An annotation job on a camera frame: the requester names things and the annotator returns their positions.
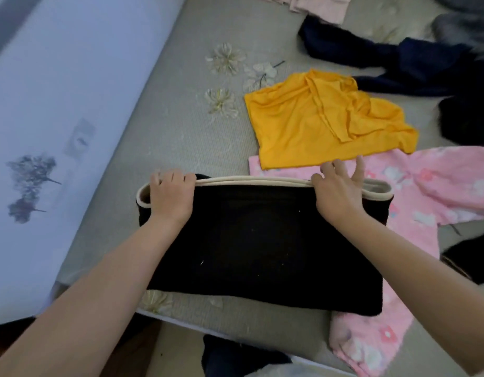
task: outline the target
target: left hand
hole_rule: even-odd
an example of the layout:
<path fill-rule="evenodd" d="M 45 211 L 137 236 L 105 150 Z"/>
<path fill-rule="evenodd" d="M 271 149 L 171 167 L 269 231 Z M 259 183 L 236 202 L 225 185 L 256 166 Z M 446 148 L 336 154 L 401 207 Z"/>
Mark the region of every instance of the left hand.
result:
<path fill-rule="evenodd" d="M 180 169 L 153 173 L 149 182 L 151 191 L 150 220 L 172 221 L 181 229 L 193 212 L 193 194 L 197 177 L 182 174 Z"/>

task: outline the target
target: pink floral fabric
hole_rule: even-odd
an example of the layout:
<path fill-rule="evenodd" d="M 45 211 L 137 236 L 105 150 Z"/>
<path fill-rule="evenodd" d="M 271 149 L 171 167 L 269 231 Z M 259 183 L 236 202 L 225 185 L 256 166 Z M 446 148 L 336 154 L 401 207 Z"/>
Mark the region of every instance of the pink floral fabric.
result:
<path fill-rule="evenodd" d="M 395 149 L 365 157 L 366 177 L 394 189 L 387 227 L 435 258 L 438 226 L 484 219 L 484 147 L 441 147 L 411 155 Z M 349 173 L 355 161 L 346 162 Z M 310 179 L 319 167 L 263 171 L 249 158 L 253 176 Z M 333 313 L 329 344 L 361 376 L 384 373 L 399 350 L 413 315 L 383 282 L 383 311 L 376 317 Z"/>

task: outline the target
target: white wall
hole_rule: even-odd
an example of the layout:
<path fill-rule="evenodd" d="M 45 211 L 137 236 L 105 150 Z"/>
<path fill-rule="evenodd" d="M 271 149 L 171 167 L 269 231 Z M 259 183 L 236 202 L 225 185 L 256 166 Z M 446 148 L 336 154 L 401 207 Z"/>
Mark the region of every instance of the white wall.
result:
<path fill-rule="evenodd" d="M 43 0 L 0 54 L 0 323 L 48 296 L 183 1 Z M 6 162 L 42 153 L 62 185 L 16 223 Z"/>

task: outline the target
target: gray mattress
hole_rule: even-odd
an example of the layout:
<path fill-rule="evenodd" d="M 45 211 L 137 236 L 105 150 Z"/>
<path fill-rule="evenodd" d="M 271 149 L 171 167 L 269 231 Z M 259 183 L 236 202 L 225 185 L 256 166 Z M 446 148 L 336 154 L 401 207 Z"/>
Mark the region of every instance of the gray mattress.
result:
<path fill-rule="evenodd" d="M 406 36 L 426 37 L 428 23 L 443 10 L 433 0 L 352 0 L 343 27 L 359 35 L 397 42 Z M 229 77 L 209 72 L 205 57 L 216 44 L 229 42 L 244 50 L 248 64 L 285 60 L 278 67 L 277 81 L 310 68 L 346 75 L 381 72 L 308 57 L 296 37 L 303 18 L 284 5 L 263 0 L 186 1 L 84 216 L 58 275 L 59 282 L 72 284 L 136 230 L 135 193 L 152 171 L 180 167 L 210 176 L 248 174 L 247 158 L 258 153 L 258 145 L 242 99 L 245 75 L 242 72 Z M 237 119 L 208 114 L 204 93 L 220 87 L 235 93 L 240 111 Z M 383 97 L 403 107 L 407 122 L 420 130 L 419 149 L 451 145 L 438 133 L 439 99 Z M 484 231 L 484 221 L 458 228 L 464 237 L 470 237 Z M 443 248 L 459 239 L 450 228 L 440 229 Z M 219 308 L 206 297 L 174 293 L 167 320 L 350 370 L 327 347 L 329 312 L 241 298 L 223 297 L 222 302 Z M 386 375 L 451 377 L 465 373 L 415 322 Z"/>

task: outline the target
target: hand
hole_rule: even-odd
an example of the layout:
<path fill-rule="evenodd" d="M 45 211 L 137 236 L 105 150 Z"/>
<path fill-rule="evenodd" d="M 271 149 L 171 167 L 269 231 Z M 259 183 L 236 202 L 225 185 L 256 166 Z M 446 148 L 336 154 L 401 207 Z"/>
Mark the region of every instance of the hand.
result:
<path fill-rule="evenodd" d="M 197 177 L 186 176 L 179 169 L 153 173 L 149 182 L 151 196 L 150 221 L 170 221 L 179 229 L 186 224 L 193 212 L 193 194 Z"/>
<path fill-rule="evenodd" d="M 343 221 L 355 214 L 365 214 L 362 188 L 364 182 L 364 160 L 356 159 L 356 170 L 352 176 L 341 160 L 327 162 L 320 166 L 322 175 L 316 173 L 311 181 L 317 196 L 317 210 L 324 219 L 337 228 Z"/>

